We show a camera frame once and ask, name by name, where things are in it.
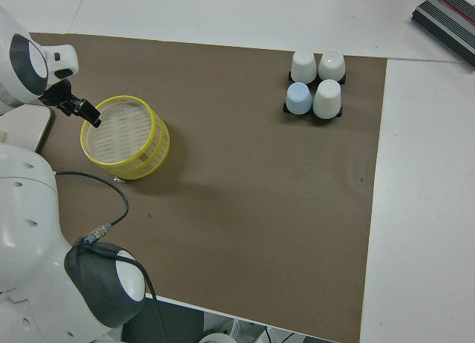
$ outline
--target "cable connector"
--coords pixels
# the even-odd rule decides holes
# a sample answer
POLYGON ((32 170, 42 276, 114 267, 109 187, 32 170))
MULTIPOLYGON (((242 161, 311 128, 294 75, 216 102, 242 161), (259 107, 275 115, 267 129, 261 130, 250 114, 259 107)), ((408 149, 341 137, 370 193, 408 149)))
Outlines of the cable connector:
POLYGON ((105 237, 108 231, 112 229, 112 224, 106 224, 104 226, 98 226, 88 234, 86 238, 84 238, 84 242, 86 244, 92 244, 97 241, 100 241, 102 238, 105 237))

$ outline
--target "brown table surface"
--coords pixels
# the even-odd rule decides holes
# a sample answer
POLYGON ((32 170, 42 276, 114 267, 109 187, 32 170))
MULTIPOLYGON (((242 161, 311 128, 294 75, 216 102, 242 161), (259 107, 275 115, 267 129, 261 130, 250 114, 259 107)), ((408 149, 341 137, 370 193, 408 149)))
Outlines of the brown table surface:
MULTIPOLYGON (((33 38, 76 48, 78 97, 97 104, 131 94, 168 126, 166 161, 120 184, 130 213, 105 239, 144 264, 159 295, 358 342, 385 59, 346 58, 343 117, 324 122, 282 112, 291 52, 33 38)), ((81 119, 56 115, 41 152, 53 170, 111 180, 82 153, 81 119)), ((122 212, 119 196, 100 183, 57 181, 71 242, 122 212)))

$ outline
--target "white tabletop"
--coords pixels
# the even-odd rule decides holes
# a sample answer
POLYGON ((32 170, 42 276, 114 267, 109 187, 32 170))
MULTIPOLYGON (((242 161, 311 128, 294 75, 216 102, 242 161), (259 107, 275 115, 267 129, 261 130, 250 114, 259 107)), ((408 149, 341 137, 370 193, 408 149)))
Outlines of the white tabletop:
POLYGON ((410 22, 422 1, 0 4, 30 32, 389 58, 361 343, 475 342, 474 70, 410 22))

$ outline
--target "white cup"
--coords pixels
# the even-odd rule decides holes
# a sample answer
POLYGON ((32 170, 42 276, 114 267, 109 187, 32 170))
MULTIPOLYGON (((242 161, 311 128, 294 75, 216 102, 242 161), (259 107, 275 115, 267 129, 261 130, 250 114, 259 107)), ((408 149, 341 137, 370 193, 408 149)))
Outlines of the white cup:
POLYGON ((338 50, 330 50, 321 56, 318 64, 318 75, 321 80, 339 81, 346 72, 343 54, 338 50))
POLYGON ((292 57, 290 77, 294 82, 311 83, 317 77, 315 55, 310 50, 299 50, 292 57))
POLYGON ((286 106, 293 114, 308 112, 312 108, 310 89, 304 83, 292 83, 287 89, 286 106))
POLYGON ((313 100, 313 112, 321 119, 336 117, 341 108, 341 88, 333 79, 326 79, 318 85, 313 100))

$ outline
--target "yellow mesh basket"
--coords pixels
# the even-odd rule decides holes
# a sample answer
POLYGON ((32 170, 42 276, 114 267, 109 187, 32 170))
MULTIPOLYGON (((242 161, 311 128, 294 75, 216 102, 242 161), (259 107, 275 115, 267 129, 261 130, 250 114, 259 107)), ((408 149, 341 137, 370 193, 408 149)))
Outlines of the yellow mesh basket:
POLYGON ((165 123, 150 106, 133 96, 117 96, 96 107, 101 125, 84 122, 81 147, 93 163, 126 180, 143 178, 158 169, 170 149, 165 123))

